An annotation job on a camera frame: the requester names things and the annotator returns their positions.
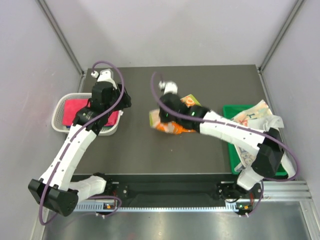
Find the orange white patterned towel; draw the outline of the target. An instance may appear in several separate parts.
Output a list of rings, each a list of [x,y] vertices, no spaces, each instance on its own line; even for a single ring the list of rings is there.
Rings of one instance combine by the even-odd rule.
[[[199,101],[192,94],[182,97],[180,100],[184,102],[188,107],[200,105]],[[186,129],[174,121],[171,121],[169,123],[162,123],[159,117],[159,113],[159,109],[154,109],[149,112],[149,125],[151,128],[156,129],[160,132],[174,135],[195,132],[195,130]]]

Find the pink microfiber towel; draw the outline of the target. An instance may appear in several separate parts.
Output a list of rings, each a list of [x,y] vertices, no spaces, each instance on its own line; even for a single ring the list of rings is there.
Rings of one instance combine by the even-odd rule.
[[[62,125],[70,128],[76,113],[88,105],[88,98],[75,98],[67,99],[64,104]],[[119,116],[119,111],[114,111],[108,118],[108,122],[104,125],[105,127],[112,127],[116,124]]]

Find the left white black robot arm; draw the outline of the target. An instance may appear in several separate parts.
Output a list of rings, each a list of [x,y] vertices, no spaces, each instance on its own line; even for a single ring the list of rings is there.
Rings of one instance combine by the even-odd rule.
[[[28,190],[41,209],[47,208],[66,217],[79,202],[95,195],[106,199],[113,194],[113,185],[100,175],[77,182],[72,182],[72,177],[111,113],[130,106],[131,99],[123,83],[98,81],[92,87],[89,103],[77,112],[69,134],[50,167],[39,179],[32,179],[28,184]]]

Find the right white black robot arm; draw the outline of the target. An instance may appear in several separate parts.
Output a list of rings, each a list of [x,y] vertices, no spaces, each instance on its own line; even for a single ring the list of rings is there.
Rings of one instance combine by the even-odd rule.
[[[160,97],[159,117],[161,122],[175,122],[187,130],[215,137],[238,146],[255,157],[238,175],[233,192],[245,198],[253,186],[276,175],[285,152],[280,132],[275,128],[268,131],[251,129],[217,114],[200,105],[187,106],[172,92]]]

